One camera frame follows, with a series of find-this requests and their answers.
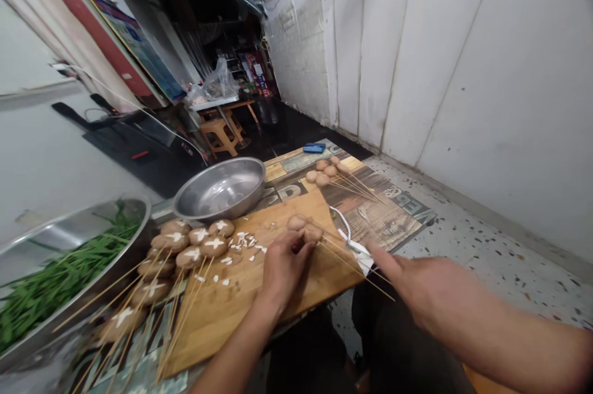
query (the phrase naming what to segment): small table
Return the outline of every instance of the small table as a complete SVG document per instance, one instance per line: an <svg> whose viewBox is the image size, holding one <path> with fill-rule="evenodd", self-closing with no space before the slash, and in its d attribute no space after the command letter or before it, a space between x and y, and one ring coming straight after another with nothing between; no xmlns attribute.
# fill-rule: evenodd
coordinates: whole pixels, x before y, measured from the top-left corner
<svg viewBox="0 0 593 394"><path fill-rule="evenodd" d="M222 109L223 105L226 104L231 104L234 102L237 102L239 100L239 96L236 94L235 96L231 96L229 98L222 98L222 99L217 99L215 101L208 101L205 104L198 104L198 105L194 105L190 107L191 112L188 112L192 121L194 121L194 123L198 126L198 128L200 127L200 119L197 118L195 116L195 113L193 112L200 112L202 110L208 110L210 108L214 108L216 107L218 109L218 113L220 113L221 117L224 119L224 122L227 123L227 125L229 126L229 130L231 131L231 133L233 133L233 135L235 135L235 137L237 139L241 139L240 137L237 136L237 133L235 132L235 129L233 128L233 125L230 123L229 118L227 118L227 115L225 114L224 110ZM239 141L239 144L241 144L241 146L245 146L245 143L243 141Z"/></svg>

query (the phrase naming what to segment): blue lighter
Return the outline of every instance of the blue lighter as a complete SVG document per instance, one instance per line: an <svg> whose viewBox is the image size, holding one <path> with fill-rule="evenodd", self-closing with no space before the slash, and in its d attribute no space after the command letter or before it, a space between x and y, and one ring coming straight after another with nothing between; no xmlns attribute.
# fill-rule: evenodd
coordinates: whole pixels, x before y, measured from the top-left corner
<svg viewBox="0 0 593 394"><path fill-rule="evenodd" d="M307 143L305 147L303 147L303 151L306 153L323 153L326 149L325 144L317 144L317 143Z"/></svg>

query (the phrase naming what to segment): person's left hand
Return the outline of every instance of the person's left hand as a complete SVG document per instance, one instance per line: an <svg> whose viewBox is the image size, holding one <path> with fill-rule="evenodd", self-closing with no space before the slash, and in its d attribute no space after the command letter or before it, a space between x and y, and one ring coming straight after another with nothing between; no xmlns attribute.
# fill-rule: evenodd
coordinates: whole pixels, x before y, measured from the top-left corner
<svg viewBox="0 0 593 394"><path fill-rule="evenodd" d="M302 244L303 234L288 230L267 248L264 283L259 296L272 303L279 313L288 305L316 243L311 241L299 249Z"/></svg>

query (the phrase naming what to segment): stainless steel bowl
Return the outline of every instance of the stainless steel bowl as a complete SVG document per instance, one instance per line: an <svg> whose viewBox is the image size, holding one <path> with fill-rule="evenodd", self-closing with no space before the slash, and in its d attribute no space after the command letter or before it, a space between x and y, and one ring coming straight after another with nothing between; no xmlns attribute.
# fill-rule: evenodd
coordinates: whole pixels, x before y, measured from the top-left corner
<svg viewBox="0 0 593 394"><path fill-rule="evenodd" d="M266 166L259 159L238 157L221 162L179 189L173 212L180 218L202 222L240 217L259 202L265 177Z"/></svg>
<svg viewBox="0 0 593 394"><path fill-rule="evenodd" d="M140 224L130 242L111 264L75 298L0 356L0 374L16 367L26 366L27 362L31 360L38 362L40 358L36 353L40 349L60 337L70 327L92 315L103 304L112 300L135 277L133 272L130 273L68 321L66 325L55 333L52 332L146 256L152 234L150 219L152 205L144 197L123 198L122 201L125 204L124 214L129 219L138 219ZM0 247L0 285L32 274L38 271L46 260L60 256L60 253L40 247L35 243L63 250L74 249L108 230L111 223L107 219L113 219L117 211L115 201L96 204L47 222L12 242L2 245ZM0 296L6 296L10 291L8 288L3 288L0 291Z"/></svg>

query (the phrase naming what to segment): speckled floor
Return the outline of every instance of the speckled floor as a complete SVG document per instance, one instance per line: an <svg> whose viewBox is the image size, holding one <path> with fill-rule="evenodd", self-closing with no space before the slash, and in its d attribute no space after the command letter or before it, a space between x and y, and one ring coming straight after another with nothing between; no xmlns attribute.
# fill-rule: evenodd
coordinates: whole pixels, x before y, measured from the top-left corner
<svg viewBox="0 0 593 394"><path fill-rule="evenodd" d="M364 163L437 213L435 223L402 246L409 258L447 256L474 272L503 300L553 321L593 330L593 287L489 226L439 192L373 156ZM334 327L351 358L362 354L350 319L352 291L331 304Z"/></svg>

